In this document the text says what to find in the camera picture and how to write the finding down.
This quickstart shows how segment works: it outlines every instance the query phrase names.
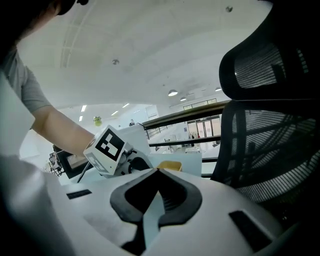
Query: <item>gray t-shirt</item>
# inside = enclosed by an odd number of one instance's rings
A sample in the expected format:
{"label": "gray t-shirt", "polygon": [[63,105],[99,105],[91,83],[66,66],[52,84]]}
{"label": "gray t-shirt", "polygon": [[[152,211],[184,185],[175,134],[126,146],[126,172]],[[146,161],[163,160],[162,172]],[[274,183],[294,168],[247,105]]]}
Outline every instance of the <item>gray t-shirt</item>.
{"label": "gray t-shirt", "polygon": [[16,95],[31,113],[44,106],[51,106],[41,91],[34,73],[20,59],[17,49],[7,54],[0,69],[3,70]]}

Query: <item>metal rail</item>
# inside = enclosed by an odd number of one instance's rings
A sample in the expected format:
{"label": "metal rail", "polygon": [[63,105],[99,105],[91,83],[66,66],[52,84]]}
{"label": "metal rail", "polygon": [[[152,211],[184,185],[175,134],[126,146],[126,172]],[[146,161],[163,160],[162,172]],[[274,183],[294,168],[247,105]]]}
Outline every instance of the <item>metal rail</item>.
{"label": "metal rail", "polygon": [[174,140],[174,141],[150,143],[149,147],[196,144],[196,143],[205,143],[205,142],[216,142],[220,140],[221,140],[221,136],[212,136],[212,137],[205,137],[205,138],[192,138],[192,139],[186,139],[186,140]]}
{"label": "metal rail", "polygon": [[178,124],[181,122],[191,121],[199,118],[220,115],[224,110],[229,100],[216,102],[204,106],[187,109],[177,113],[168,114],[150,121],[144,122],[142,125],[145,130]]}

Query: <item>ceiling light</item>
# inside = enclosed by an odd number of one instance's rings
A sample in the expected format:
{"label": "ceiling light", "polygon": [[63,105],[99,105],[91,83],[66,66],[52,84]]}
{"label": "ceiling light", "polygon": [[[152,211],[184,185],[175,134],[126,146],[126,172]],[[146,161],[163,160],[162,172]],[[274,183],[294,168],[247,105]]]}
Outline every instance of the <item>ceiling light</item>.
{"label": "ceiling light", "polygon": [[174,96],[177,94],[178,94],[178,92],[176,90],[170,90],[168,96]]}

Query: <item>sleeve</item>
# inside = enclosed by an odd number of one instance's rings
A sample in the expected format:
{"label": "sleeve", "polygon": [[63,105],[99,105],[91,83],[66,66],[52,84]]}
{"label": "sleeve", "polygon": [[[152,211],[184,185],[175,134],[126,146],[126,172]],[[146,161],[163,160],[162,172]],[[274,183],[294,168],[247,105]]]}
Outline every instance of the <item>sleeve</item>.
{"label": "sleeve", "polygon": [[25,107],[32,113],[44,106],[51,106],[42,92],[34,73],[25,67],[26,80],[21,90],[21,100]]}

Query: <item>office chair backrest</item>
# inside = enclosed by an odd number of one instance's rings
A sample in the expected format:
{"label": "office chair backrest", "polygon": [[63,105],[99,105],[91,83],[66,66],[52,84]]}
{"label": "office chair backrest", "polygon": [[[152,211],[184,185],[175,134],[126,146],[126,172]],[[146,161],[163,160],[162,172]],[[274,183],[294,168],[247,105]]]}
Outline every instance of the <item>office chair backrest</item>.
{"label": "office chair backrest", "polygon": [[306,2],[276,1],[219,67],[221,88],[233,100],[222,113],[211,179],[262,205],[285,228],[302,219],[318,175],[318,47],[310,11]]}
{"label": "office chair backrest", "polygon": [[305,3],[277,1],[262,24],[222,58],[219,79],[233,100],[319,98],[318,29]]}
{"label": "office chair backrest", "polygon": [[316,102],[231,101],[211,179],[230,185],[277,217],[299,219],[299,202],[320,157]]}

